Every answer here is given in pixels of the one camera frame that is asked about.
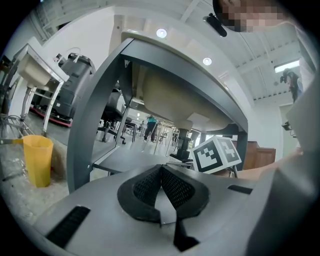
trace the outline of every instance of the gray plastic surface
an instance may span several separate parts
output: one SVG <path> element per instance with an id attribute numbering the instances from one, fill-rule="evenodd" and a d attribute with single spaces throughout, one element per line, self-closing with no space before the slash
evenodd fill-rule
<path id="1" fill-rule="evenodd" d="M 267 255 L 272 253 L 302 220 L 318 197 L 320 173 L 314 154 L 304 154 L 280 170 L 265 172 L 258 182 L 200 173 L 173 167 L 205 184 L 209 203 L 199 216 L 183 220 L 186 233 L 200 244 L 187 255 Z M 176 255 L 175 224 L 158 224 L 131 218 L 117 200 L 119 186 L 148 167 L 119 173 L 85 184 L 49 208 L 35 223 L 47 235 L 75 206 L 91 211 L 66 246 L 77 255 Z M 228 189 L 252 188 L 251 194 Z M 163 200 L 156 205 L 169 213 Z"/>

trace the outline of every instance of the mesh pad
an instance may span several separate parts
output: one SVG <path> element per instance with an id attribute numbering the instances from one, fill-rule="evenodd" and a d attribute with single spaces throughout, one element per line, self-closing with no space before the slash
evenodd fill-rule
<path id="1" fill-rule="evenodd" d="M 195 194 L 195 189 L 192 185 L 165 168 L 161 170 L 161 184 L 175 209 L 186 203 Z"/>
<path id="2" fill-rule="evenodd" d="M 133 186 L 133 194 L 140 201 L 154 207 L 161 186 L 161 172 L 155 170 Z"/>

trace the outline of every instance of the gray metal frame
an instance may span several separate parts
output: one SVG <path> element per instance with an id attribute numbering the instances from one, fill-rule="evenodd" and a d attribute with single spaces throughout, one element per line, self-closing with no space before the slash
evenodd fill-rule
<path id="1" fill-rule="evenodd" d="M 247 118 L 232 97 L 218 84 L 218 81 L 213 80 L 192 63 L 167 49 L 139 39 L 128 38 L 108 56 L 96 71 L 76 109 L 67 148 L 69 192 L 75 191 L 90 181 L 93 164 L 112 150 L 119 140 L 118 134 L 116 142 L 104 153 L 99 157 L 92 156 L 99 121 L 109 95 L 120 78 L 120 88 L 125 95 L 127 105 L 118 130 L 123 129 L 126 112 L 129 111 L 132 99 L 132 71 L 130 70 L 132 62 L 163 72 L 176 83 L 193 90 L 233 120 L 237 124 L 238 131 L 248 133 Z"/>

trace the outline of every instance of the ceiling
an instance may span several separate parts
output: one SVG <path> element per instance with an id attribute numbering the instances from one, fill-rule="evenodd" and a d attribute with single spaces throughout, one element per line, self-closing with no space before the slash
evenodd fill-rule
<path id="1" fill-rule="evenodd" d="M 233 76 L 252 102 L 289 91 L 280 83 L 281 74 L 275 73 L 274 66 L 300 58 L 294 27 L 282 24 L 251 33 L 228 30 L 227 37 L 220 37 L 203 22 L 213 12 L 212 0 L 45 0 L 30 16 L 48 39 L 59 26 L 109 6 L 118 10 L 120 31 L 130 29 L 156 37 L 157 29 L 166 29 L 165 40 L 170 45 L 199 63 L 210 57 L 212 64 L 205 68 L 222 82 Z M 189 33 L 180 24 L 187 25 Z"/>

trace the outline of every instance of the office chair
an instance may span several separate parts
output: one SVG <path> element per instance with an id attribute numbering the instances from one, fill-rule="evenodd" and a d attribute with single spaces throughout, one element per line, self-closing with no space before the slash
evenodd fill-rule
<path id="1" fill-rule="evenodd" d="M 104 132 L 102 142 L 107 142 L 106 136 L 107 133 L 114 135 L 114 138 L 117 136 L 117 132 L 112 129 L 111 124 L 114 122 L 121 122 L 123 114 L 117 109 L 118 100 L 120 98 L 121 92 L 115 87 L 110 94 L 107 105 L 104 108 L 101 119 L 104 121 L 103 127 L 99 127 L 98 131 Z M 132 119 L 127 117 L 126 123 L 131 122 Z M 120 137 L 122 139 L 122 144 L 126 144 L 125 138 L 123 136 Z"/>

